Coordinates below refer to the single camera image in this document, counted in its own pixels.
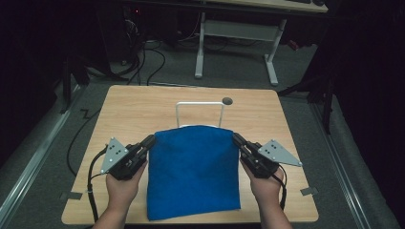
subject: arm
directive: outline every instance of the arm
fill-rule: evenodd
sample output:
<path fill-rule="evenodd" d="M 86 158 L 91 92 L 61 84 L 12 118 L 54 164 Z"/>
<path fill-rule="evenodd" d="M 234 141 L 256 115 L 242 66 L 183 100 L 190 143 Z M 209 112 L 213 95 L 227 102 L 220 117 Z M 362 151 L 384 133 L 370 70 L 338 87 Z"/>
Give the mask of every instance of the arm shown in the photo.
<path fill-rule="evenodd" d="M 107 175 L 108 206 L 93 228 L 124 228 L 129 207 L 138 193 L 140 177 L 145 170 L 145 162 L 129 180 L 116 180 Z"/>
<path fill-rule="evenodd" d="M 284 211 L 280 207 L 280 183 L 274 178 L 256 178 L 247 166 L 242 165 L 250 178 L 250 187 L 259 205 L 262 229 L 289 229 L 292 228 Z M 283 180 L 283 171 L 277 170 L 275 175 Z"/>

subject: desk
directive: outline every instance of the desk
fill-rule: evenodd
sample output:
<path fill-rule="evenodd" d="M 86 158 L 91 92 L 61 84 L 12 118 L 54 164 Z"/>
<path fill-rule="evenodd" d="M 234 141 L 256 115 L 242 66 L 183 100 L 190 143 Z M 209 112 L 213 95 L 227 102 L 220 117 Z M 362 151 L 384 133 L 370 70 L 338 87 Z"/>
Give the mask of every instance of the desk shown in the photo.
<path fill-rule="evenodd" d="M 326 12 L 326 6 L 318 7 L 313 3 L 304 4 L 286 0 L 205 0 L 205 2 L 226 3 L 235 5 L 244 5 L 258 8 L 272 8 L 277 10 L 298 10 L 306 12 Z M 261 41 L 272 41 L 271 49 L 268 54 L 265 54 L 265 62 L 267 67 L 268 77 L 273 86 L 278 85 L 276 72 L 274 71 L 273 58 L 283 35 L 287 19 L 282 19 L 278 27 L 260 26 L 244 23 L 232 23 L 216 20 L 205 20 L 205 13 L 202 13 L 200 25 L 200 44 L 197 53 L 195 77 L 203 77 L 203 40 L 206 35 L 234 37 L 243 39 L 253 39 Z"/>
<path fill-rule="evenodd" d="M 277 139 L 297 158 L 288 124 L 277 93 L 270 90 L 172 88 L 113 86 L 107 93 L 88 148 L 72 188 L 82 193 L 81 199 L 69 199 L 62 215 L 66 224 L 93 223 L 92 210 L 86 192 L 90 162 L 101 151 L 110 137 L 123 145 L 137 143 L 154 132 L 177 128 L 176 103 L 180 101 L 222 101 L 233 99 L 226 106 L 222 127 L 240 133 L 245 139 L 267 143 Z M 181 112 L 182 124 L 218 125 L 218 106 L 199 106 L 194 111 Z M 93 174 L 98 174 L 101 157 Z M 316 221 L 318 213 L 311 195 L 303 196 L 300 190 L 308 188 L 302 167 L 284 166 L 288 174 L 288 197 L 285 212 L 290 221 Z M 146 215 L 147 168 L 139 184 L 139 193 L 131 205 L 127 223 L 241 223 L 259 222 L 259 210 L 250 191 L 249 179 L 242 166 L 239 168 L 241 210 L 199 214 L 174 219 L 149 221 Z M 93 179 L 98 212 L 101 214 L 108 201 L 105 176 Z"/>

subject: gray carpet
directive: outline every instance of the gray carpet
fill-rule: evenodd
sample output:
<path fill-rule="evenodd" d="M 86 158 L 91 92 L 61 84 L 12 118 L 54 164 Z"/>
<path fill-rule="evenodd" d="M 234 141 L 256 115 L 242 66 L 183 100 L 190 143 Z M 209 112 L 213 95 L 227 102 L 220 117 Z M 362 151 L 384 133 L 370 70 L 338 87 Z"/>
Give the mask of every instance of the gray carpet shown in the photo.
<path fill-rule="evenodd" d="M 173 49 L 163 45 L 157 48 L 157 51 L 165 55 L 166 62 L 163 68 L 151 79 L 151 84 L 170 83 L 201 87 L 280 91 L 301 80 L 313 53 L 316 51 L 316 47 L 304 48 L 297 52 L 286 46 L 279 47 L 274 65 L 280 85 L 272 87 L 266 75 L 266 66 L 262 62 L 263 53 L 261 52 L 266 45 L 268 44 L 259 43 L 248 47 L 228 45 L 221 51 L 207 51 L 202 79 L 194 79 L 193 76 L 196 59 L 195 47 Z M 215 45 L 209 48 L 219 49 L 220 47 L 221 45 Z M 159 67 L 162 63 L 161 60 L 162 57 L 158 53 L 146 52 L 145 65 L 140 72 L 142 85 L 145 84 L 149 74 Z M 118 71 L 119 69 L 122 67 L 113 64 L 113 70 Z M 87 120 L 83 118 L 84 112 L 81 109 L 88 110 L 88 115 L 92 115 L 101 107 L 108 88 L 117 83 L 108 78 L 92 79 L 92 83 L 85 89 L 83 96 L 71 108 L 67 122 L 55 139 L 48 158 L 13 215 L 8 228 L 84 228 L 84 225 L 64 225 L 60 219 L 66 203 L 66 200 L 60 199 L 61 194 L 69 192 L 75 180 L 67 167 L 66 154 L 75 133 Z M 315 187 L 319 191 L 313 196 L 318 208 L 319 220 L 314 223 L 293 223 L 294 228 L 357 228 L 333 169 L 328 145 L 311 106 L 301 94 L 282 97 L 281 102 L 298 153 L 305 165 L 304 169 L 309 186 Z M 360 200 L 364 203 L 371 228 L 399 228 L 352 141 L 350 131 L 339 112 L 338 104 L 334 102 L 333 105 L 331 137 L 341 154 L 348 174 L 351 175 L 353 186 L 358 192 Z M 55 113 L 55 110 L 59 108 L 58 106 L 60 106 L 59 103 L 55 104 L 54 111 L 50 111 L 50 113 Z M 50 128 L 53 124 L 53 117 L 54 115 L 49 114 L 45 117 L 47 120 L 43 120 L 41 125 Z M 80 165 L 95 124 L 96 118 L 93 118 L 80 132 L 73 144 L 70 161 L 75 171 Z M 14 182 L 31 158 L 35 147 L 40 144 L 46 133 L 45 127 L 38 127 L 37 130 L 34 130 L 32 135 L 26 139 L 10 161 L 1 169 L 1 201 L 6 199 Z M 220 225 L 217 228 L 259 228 L 259 226 L 258 224 Z"/>

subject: white desk leg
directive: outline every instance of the white desk leg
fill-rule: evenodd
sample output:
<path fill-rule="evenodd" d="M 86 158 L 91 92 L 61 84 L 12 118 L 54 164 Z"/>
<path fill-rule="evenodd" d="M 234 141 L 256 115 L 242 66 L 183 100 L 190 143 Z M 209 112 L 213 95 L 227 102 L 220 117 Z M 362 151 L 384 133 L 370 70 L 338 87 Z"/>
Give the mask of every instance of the white desk leg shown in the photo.
<path fill-rule="evenodd" d="M 276 72 L 274 71 L 274 66 L 273 66 L 273 57 L 277 51 L 277 47 L 280 43 L 280 39 L 281 39 L 281 36 L 283 35 L 283 31 L 284 31 L 284 27 L 286 26 L 286 23 L 287 23 L 286 19 L 281 21 L 280 26 L 276 32 L 276 36 L 273 41 L 273 47 L 271 48 L 270 54 L 265 54 L 265 61 L 266 61 L 266 65 L 267 65 L 268 77 L 270 78 L 270 83 L 273 86 L 278 85 L 277 75 L 276 75 Z"/>
<path fill-rule="evenodd" d="M 199 52 L 197 53 L 197 63 L 196 63 L 196 78 L 203 77 L 203 37 L 205 33 L 205 12 L 202 12 L 202 21 L 200 24 L 200 46 Z"/>

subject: blue towel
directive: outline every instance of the blue towel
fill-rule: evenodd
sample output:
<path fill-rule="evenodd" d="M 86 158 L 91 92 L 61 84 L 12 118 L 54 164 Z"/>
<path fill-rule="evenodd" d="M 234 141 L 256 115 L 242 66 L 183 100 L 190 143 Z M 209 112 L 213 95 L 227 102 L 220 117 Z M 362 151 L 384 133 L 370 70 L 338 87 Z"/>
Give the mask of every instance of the blue towel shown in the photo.
<path fill-rule="evenodd" d="M 241 208 L 233 132 L 188 126 L 155 133 L 149 152 L 150 220 Z"/>

